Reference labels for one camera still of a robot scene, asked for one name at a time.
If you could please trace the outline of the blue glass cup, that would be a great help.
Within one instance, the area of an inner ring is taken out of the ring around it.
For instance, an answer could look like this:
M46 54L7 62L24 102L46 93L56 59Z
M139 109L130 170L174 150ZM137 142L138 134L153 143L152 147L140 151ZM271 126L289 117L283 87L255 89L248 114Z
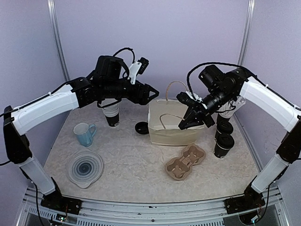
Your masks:
M84 146L89 147L93 143L93 138L97 132L97 127L94 124L79 123L73 128L78 142Z

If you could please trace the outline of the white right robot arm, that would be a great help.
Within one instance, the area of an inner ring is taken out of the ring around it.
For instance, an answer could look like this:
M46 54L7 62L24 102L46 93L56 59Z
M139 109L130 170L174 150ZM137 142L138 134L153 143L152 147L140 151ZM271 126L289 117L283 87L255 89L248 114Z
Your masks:
M192 89L181 92L177 99L187 106L180 129L214 124L214 113L235 113L255 148L264 168L251 182L240 204L252 208L270 184L279 179L301 152L301 110L247 68L234 65L222 72L218 62L200 64L199 79L208 95L198 97Z

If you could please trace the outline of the cream paper bag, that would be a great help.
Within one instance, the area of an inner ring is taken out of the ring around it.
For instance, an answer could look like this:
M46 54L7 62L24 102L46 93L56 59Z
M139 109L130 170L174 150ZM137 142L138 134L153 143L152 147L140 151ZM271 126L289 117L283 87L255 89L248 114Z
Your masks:
M154 99L149 103L148 129L153 145L187 146L195 143L205 125L181 130L178 124L183 120L188 107L177 100L168 98L166 89L164 99Z

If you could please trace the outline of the aluminium post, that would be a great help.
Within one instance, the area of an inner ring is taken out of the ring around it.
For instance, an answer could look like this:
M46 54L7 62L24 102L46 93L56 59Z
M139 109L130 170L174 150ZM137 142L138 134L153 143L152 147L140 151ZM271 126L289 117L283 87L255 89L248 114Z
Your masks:
M250 38L253 16L254 16L255 3L256 3L255 0L248 1L243 38L242 38L242 43L241 43L240 52L239 52L239 56L238 56L238 65L243 65L245 57L246 57L248 41Z
M58 18L56 15L56 7L55 7L55 0L47 0L47 5L48 5L48 13L50 17L50 23L52 27L52 32L54 35L54 40L55 40L55 46L56 46L56 51L58 54L59 58L59 63L60 67L62 69L63 73L63 78L65 81L70 81L70 75L68 72L64 52L63 52L63 45L62 45L62 40L61 40L61 35L60 35L60 30L59 30L59 23L58 23Z

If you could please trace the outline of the left aluminium post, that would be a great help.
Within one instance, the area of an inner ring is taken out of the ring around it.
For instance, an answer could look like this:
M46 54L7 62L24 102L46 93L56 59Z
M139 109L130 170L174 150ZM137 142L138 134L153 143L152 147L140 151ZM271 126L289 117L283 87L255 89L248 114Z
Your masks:
M60 35L60 30L59 30L59 23L58 23L58 18L56 15L56 7L55 7L55 0L47 0L47 5L48 5L48 13L50 17L50 23L52 27L52 32L54 35L54 40L55 40L55 46L56 46L56 51L58 54L59 58L59 63L60 67L62 69L63 73L63 78L65 81L70 81L70 75L68 72L64 52L63 52L63 45L62 45L62 40L61 40L61 35Z

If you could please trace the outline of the wrapped white straws bundle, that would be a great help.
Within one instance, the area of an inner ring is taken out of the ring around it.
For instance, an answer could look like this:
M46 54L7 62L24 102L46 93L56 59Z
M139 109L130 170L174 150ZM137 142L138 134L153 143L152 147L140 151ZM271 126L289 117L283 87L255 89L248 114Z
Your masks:
M224 104L218 111L223 118L230 119L233 114L246 103L243 97L238 97L236 101L231 100Z

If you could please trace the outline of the brown pulp cup carrier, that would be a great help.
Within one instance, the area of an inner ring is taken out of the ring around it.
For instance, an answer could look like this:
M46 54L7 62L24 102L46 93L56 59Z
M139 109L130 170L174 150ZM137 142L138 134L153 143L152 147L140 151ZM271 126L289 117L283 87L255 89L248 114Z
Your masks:
M205 157L205 151L198 145L188 145L180 157L172 158L165 164L165 171L172 179L182 181L192 172L192 167L199 165Z

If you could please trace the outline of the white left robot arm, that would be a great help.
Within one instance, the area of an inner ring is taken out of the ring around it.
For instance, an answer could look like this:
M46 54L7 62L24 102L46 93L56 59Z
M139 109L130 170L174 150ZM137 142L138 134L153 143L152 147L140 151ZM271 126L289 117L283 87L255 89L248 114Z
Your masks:
M120 57L99 56L88 76L67 81L24 105L5 108L1 117L6 155L55 209L62 209L66 199L35 157L28 134L59 115L104 100L117 104L126 99L133 104L147 105L159 95L154 87L138 81L137 77L148 66L149 61L144 57L127 66Z

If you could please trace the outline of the right aluminium post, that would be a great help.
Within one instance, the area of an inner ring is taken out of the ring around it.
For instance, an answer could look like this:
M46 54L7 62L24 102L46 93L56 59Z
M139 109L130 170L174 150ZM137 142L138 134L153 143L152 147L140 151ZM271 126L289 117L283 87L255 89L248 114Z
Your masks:
M243 38L242 38L242 43L241 43L240 52L239 52L239 56L238 56L238 65L243 65L245 57L246 57L248 41L250 38L253 16L254 16L255 3L256 3L255 0L248 1Z

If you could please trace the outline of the stack of black lids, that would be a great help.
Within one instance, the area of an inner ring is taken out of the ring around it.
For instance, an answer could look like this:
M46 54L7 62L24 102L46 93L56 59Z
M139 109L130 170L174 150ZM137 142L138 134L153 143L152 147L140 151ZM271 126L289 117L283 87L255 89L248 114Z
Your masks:
M135 130L140 135L149 134L148 123L145 121L141 121L135 124Z

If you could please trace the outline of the stack of paper cups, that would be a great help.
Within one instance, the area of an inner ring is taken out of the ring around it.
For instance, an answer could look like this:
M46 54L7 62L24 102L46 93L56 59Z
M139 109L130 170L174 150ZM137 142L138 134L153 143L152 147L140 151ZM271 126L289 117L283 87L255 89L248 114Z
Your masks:
M119 105L114 104L103 108L103 113L110 127L119 125Z

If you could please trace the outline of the aluminium front rail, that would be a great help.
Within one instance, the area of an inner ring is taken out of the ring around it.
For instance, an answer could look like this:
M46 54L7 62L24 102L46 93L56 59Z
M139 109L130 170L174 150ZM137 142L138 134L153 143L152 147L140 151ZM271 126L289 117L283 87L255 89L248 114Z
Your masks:
M249 213L228 214L223 197L194 202L174 203L130 203L110 202L79 198L82 205L79 214L68 213L65 222L56 218L63 215L57 210L39 206L39 213L44 224L53 220L62 226L231 226L242 225L239 215ZM36 191L27 188L16 226L37 226L40 224L36 208ZM281 193L277 187L269 192L269 207L263 219L256 226L291 226Z

